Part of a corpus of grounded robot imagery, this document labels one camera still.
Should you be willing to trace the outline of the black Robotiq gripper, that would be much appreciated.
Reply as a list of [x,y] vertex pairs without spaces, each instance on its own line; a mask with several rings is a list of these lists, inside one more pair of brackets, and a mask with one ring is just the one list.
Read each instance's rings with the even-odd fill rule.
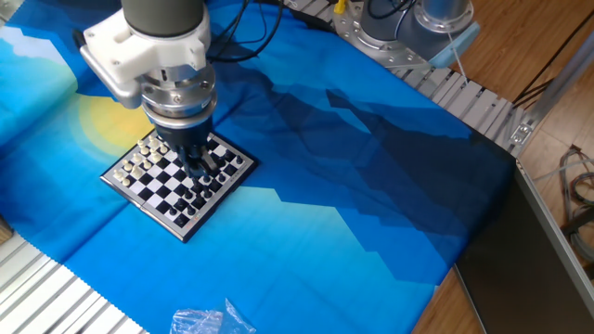
[[[184,171],[189,178],[198,179],[204,175],[213,176],[218,171],[217,161],[205,146],[208,142],[208,135],[213,130],[212,118],[184,129],[173,129],[156,124],[155,130],[170,148],[178,150],[178,159],[183,163]],[[181,147],[196,148],[196,152],[191,157]]]

